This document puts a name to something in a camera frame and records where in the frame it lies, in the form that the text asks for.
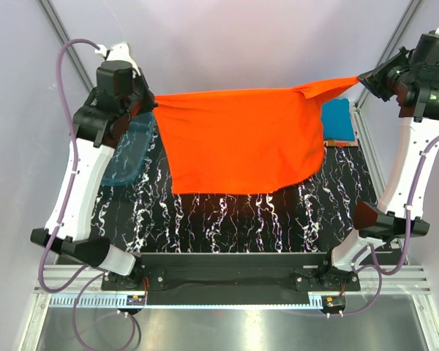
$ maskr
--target orange fabric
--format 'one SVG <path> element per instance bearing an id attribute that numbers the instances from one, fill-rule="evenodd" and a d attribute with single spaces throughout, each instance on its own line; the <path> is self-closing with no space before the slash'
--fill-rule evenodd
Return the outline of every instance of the orange fabric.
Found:
<path id="1" fill-rule="evenodd" d="M 173 193 L 267 193 L 309 178 L 324 157 L 320 108 L 356 83 L 158 96 Z"/>

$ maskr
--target marble pattern tabletop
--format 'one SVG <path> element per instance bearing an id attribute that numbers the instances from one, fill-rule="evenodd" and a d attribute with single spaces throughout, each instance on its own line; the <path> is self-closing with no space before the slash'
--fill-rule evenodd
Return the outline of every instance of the marble pattern tabletop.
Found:
<path id="1" fill-rule="evenodd" d="M 319 252 L 351 231 L 357 201 L 376 200 L 357 147 L 327 148 L 319 173 L 271 194 L 179 196 L 171 181 L 155 129 L 138 179 L 100 187 L 91 233 L 129 252 Z"/>

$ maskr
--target white wall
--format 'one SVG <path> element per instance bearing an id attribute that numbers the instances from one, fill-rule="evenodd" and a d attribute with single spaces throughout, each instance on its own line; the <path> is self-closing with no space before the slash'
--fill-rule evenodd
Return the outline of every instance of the white wall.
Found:
<path id="1" fill-rule="evenodd" d="M 0 1 L 0 350 L 17 350 L 42 249 L 29 241 L 60 189 L 68 132 L 59 104 L 59 44 L 35 0 Z M 64 68 L 72 110 L 86 97 Z"/>
<path id="2" fill-rule="evenodd" d="M 377 63 L 408 2 L 53 0 L 71 37 L 128 41 L 155 94 L 357 75 Z M 89 71 L 99 65 L 80 55 Z"/>
<path id="3" fill-rule="evenodd" d="M 439 27 L 439 0 L 425 1 L 402 39 L 406 48 L 414 48 L 422 33 Z M 370 97 L 363 106 L 364 119 L 375 153 L 387 182 L 399 141 L 399 108 L 394 98 L 384 103 Z M 432 169 L 424 198 L 424 219 L 431 224 L 426 238 L 412 241 L 410 258 L 421 263 L 427 273 L 439 311 L 439 153 Z"/>

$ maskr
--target transparent blue plastic bin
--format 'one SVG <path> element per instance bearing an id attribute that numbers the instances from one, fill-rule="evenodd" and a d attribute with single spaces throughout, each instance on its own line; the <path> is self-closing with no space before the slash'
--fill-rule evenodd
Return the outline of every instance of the transparent blue plastic bin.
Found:
<path id="1" fill-rule="evenodd" d="M 154 124 L 152 112 L 142 113 L 132 120 L 102 176 L 103 186 L 123 186 L 138 178 L 143 169 Z"/>

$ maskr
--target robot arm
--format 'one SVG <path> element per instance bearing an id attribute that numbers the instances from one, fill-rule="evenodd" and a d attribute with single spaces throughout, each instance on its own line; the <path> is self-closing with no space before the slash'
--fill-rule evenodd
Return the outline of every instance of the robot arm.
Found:
<path id="1" fill-rule="evenodd" d="M 122 136 L 137 114 L 156 107 L 154 96 L 126 43 L 110 50 L 100 45 L 96 51 L 105 58 L 97 69 L 97 87 L 73 118 L 77 137 L 78 169 L 68 199 L 66 186 L 61 188 L 55 208 L 44 228 L 35 229 L 31 241 L 45 246 L 50 232 L 59 225 L 58 217 L 64 201 L 67 210 L 52 251 L 70 256 L 92 267 L 122 276 L 132 273 L 135 257 L 103 237 L 90 238 L 91 215 L 106 167 Z M 73 145 L 63 184 L 68 184 L 73 171 Z"/>
<path id="2" fill-rule="evenodd" d="M 354 229 L 318 269 L 320 283 L 347 284 L 354 276 L 353 265 L 359 265 L 371 252 L 395 238 L 405 236 L 407 200 L 413 179 L 418 186 L 411 203 L 410 236 L 426 235 L 429 224 L 423 221 L 423 200 L 439 141 L 428 154 L 424 149 L 439 135 L 439 31 L 423 34 L 416 49 L 400 52 L 385 64 L 359 76 L 359 80 L 376 97 L 384 101 L 397 96 L 401 120 L 400 143 L 388 186 L 377 207 L 359 203 L 353 215 Z M 425 162 L 420 174 L 420 158 Z M 364 247 L 366 252 L 354 257 Z"/>

